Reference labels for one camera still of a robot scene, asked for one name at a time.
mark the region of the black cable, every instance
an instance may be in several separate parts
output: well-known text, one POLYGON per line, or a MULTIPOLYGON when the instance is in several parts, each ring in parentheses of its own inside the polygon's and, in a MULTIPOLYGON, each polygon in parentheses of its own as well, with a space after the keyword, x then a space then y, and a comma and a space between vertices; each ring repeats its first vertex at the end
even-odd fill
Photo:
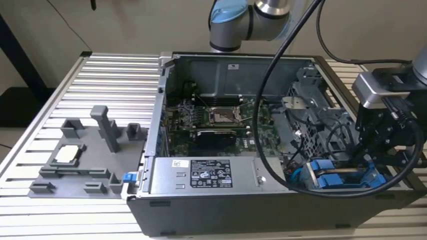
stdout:
MULTIPOLYGON (((346 150, 334 150, 331 151, 332 154, 339 154, 339 153, 346 153, 346 150)), ((324 152, 322 155, 320 155, 320 158, 326 158, 327 156, 331 155, 330 152, 324 152)))
POLYGON ((322 33, 320 33, 320 15, 322 15, 322 11, 323 11, 323 6, 326 4, 326 0, 322 0, 320 6, 319 6, 319 10, 317 10, 317 16, 316 16, 316 20, 315 20, 315 31, 317 34, 317 39, 322 45, 323 50, 326 51, 327 55, 330 56, 331 59, 334 59, 336 62, 344 63, 344 64, 384 64, 384 63, 391 63, 391 64, 410 64, 412 61, 408 60, 402 60, 402 59, 378 59, 378 60, 344 60, 340 59, 339 57, 336 57, 332 52, 330 51, 326 42, 323 40, 322 37, 322 33))
POLYGON ((291 156, 291 158, 289 158, 289 160, 288 160, 288 162, 287 162, 287 164, 285 164, 285 168, 288 168, 291 162, 293 161, 293 158, 295 158, 295 157, 297 156, 297 154, 301 152, 303 147, 304 147, 304 139, 300 138, 300 144, 299 144, 299 146, 297 146, 296 152, 293 153, 293 155, 291 156))
POLYGON ((5 148, 8 148, 8 149, 12 149, 12 147, 11 147, 11 146, 4 145, 4 144, 1 144, 1 143, 0 143, 0 146, 1 146, 1 147, 5 147, 5 148))
POLYGON ((81 40, 81 42, 84 43, 84 45, 87 46, 87 48, 89 49, 89 51, 92 52, 92 48, 89 47, 89 45, 87 44, 87 42, 83 40, 83 38, 80 37, 80 35, 76 33, 76 31, 73 30, 72 26, 69 26, 63 14, 60 13, 60 11, 57 10, 57 8, 55 7, 55 5, 52 4, 52 2, 49 0, 45 0, 48 2, 48 4, 52 6, 52 8, 55 9, 55 11, 57 12, 60 18, 64 20, 69 30, 73 32, 73 34, 77 36, 77 38, 81 40))
POLYGON ((213 0, 211 11, 208 11, 207 26, 208 26, 209 31, 211 31, 211 15, 212 15, 212 11, 213 11, 213 7, 215 7, 216 2, 217 2, 217 0, 213 0))
POLYGON ((257 149, 257 154, 259 154, 259 158, 261 160, 261 163, 265 167, 267 172, 269 173, 271 177, 277 181, 279 184, 281 184, 285 188, 288 188, 289 190, 301 193, 301 194, 308 194, 312 196, 317 196, 317 197, 324 197, 324 198, 342 198, 342 199, 348 199, 348 198, 359 198, 359 197, 366 197, 374 194, 378 194, 383 191, 386 191, 387 189, 390 189, 391 187, 394 187, 402 180, 403 178, 407 176, 407 174, 412 171, 414 167, 418 165, 418 161, 420 159, 420 155, 422 155, 422 150, 423 150, 423 146, 424 146, 424 136, 423 136, 423 131, 420 126, 418 125, 418 123, 415 122, 414 119, 408 119, 404 124, 407 127, 411 128, 412 132, 414 132, 414 138, 415 138, 415 147, 414 147, 414 152, 412 155, 410 157, 410 161, 408 164, 406 165, 404 169, 394 176, 394 178, 386 182, 383 185, 380 185, 376 188, 371 188, 370 190, 364 190, 364 191, 358 191, 354 193, 323 193, 320 191, 315 191, 315 190, 307 190, 299 187, 295 187, 292 184, 289 184, 275 172, 275 170, 272 169, 267 158, 265 158, 265 154, 263 151, 263 147, 261 147, 261 143, 260 143, 260 135, 259 135, 259 123, 257 123, 257 118, 259 118, 259 107, 260 107, 260 102, 261 102, 261 97, 263 97, 263 91, 265 88, 265 84, 268 81, 268 78, 272 74, 272 71, 275 69, 275 66, 277 64, 277 61, 280 60, 280 57, 283 55, 283 53, 285 52, 295 36, 297 35, 300 29, 303 28, 304 23, 307 22, 309 16, 312 15, 317 5, 323 2, 323 0, 313 0, 308 9, 305 10, 305 13, 303 14, 296 26, 293 27, 292 31, 289 32, 289 35, 287 37, 287 39, 284 40, 275 56, 272 57, 271 63, 267 67, 263 79, 261 79, 261 84, 256 93, 256 98, 255 98, 255 104, 253 104, 253 114, 252 114, 252 129, 253 129, 253 140, 255 140, 255 145, 256 145, 256 149, 257 149))
POLYGON ((320 123, 311 123, 308 121, 304 121, 303 119, 300 119, 295 113, 291 111, 291 109, 287 109, 287 112, 288 112, 288 115, 293 118, 295 121, 300 122, 301 124, 307 125, 307 126, 311 126, 311 127, 320 127, 324 125, 323 122, 320 123))
POLYGON ((331 142, 334 133, 336 132, 338 129, 342 129, 343 126, 344 126, 344 124, 342 124, 342 123, 338 124, 338 125, 332 128, 332 130, 331 130, 331 132, 328 133, 327 138, 326 138, 326 150, 327 150, 328 155, 330 155, 335 160, 338 160, 338 157, 334 155, 334 153, 332 153, 332 151, 331 151, 330 142, 331 142))

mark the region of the power supply label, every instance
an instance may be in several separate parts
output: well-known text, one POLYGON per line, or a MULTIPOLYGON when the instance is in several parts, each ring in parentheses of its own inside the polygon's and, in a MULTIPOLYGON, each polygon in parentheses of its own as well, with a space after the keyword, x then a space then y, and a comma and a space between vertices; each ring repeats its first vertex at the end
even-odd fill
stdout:
POLYGON ((229 160, 191 160, 192 188, 232 188, 229 160))

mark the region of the aluminum slotted surface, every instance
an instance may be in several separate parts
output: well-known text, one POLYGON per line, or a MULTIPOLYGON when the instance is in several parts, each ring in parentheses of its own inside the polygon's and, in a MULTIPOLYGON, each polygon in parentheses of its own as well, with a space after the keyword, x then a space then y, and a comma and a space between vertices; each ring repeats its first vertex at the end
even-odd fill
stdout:
MULTIPOLYGON (((358 73, 364 69, 335 61, 328 61, 328 64, 351 89, 358 73)), ((56 97, 40 111, 0 165, 0 237, 17 239, 25 236, 32 240, 148 239, 123 200, 31 199, 27 193, 63 136, 59 127, 64 119, 76 117, 85 126, 93 126, 91 108, 107 105, 108 117, 119 126, 132 122, 148 127, 157 78, 155 55, 95 53, 89 58, 79 59, 55 92, 56 97)), ((427 169, 416 169, 415 173, 427 184, 427 169)), ((424 197, 404 209, 382 212, 358 229, 204 235, 192 239, 424 240, 426 226, 424 197)))

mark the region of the blue tab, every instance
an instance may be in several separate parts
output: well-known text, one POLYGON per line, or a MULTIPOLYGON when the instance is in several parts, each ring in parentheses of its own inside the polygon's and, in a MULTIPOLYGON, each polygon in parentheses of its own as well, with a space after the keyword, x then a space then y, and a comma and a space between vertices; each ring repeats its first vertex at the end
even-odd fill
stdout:
POLYGON ((243 15, 247 9, 247 0, 219 0, 212 9, 211 22, 225 23, 243 15))
POLYGON ((136 183, 136 174, 135 173, 125 173, 123 175, 123 182, 124 183, 129 183, 129 184, 135 184, 136 183))

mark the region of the power cable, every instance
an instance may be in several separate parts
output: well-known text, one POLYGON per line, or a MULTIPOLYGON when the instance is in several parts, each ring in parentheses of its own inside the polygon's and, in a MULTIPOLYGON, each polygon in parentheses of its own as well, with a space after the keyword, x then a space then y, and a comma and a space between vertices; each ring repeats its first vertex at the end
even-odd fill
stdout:
POLYGON ((323 11, 323 6, 326 4, 326 0, 322 0, 320 6, 319 6, 319 10, 317 10, 317 16, 315 19, 315 31, 317 34, 317 39, 322 45, 323 50, 326 51, 326 54, 330 56, 331 59, 334 59, 336 62, 344 63, 344 64, 356 64, 356 65, 362 65, 362 64, 386 64, 386 63, 391 63, 391 64, 410 64, 412 61, 408 60, 402 60, 402 59, 376 59, 376 60, 344 60, 342 58, 339 58, 338 56, 334 55, 334 53, 330 51, 326 42, 323 40, 322 37, 322 33, 320 33, 320 15, 322 15, 322 11, 323 11))
POLYGON ((84 43, 84 45, 87 46, 87 48, 89 49, 89 51, 92 52, 92 48, 89 47, 89 45, 87 44, 87 42, 83 40, 83 38, 80 37, 80 35, 77 34, 77 32, 73 30, 72 26, 69 26, 63 14, 60 13, 60 11, 57 10, 57 8, 55 7, 55 5, 52 4, 51 0, 45 0, 48 2, 48 4, 52 6, 52 8, 55 9, 55 11, 57 12, 60 18, 64 20, 69 30, 73 32, 73 34, 77 36, 77 38, 81 40, 81 42, 84 43))

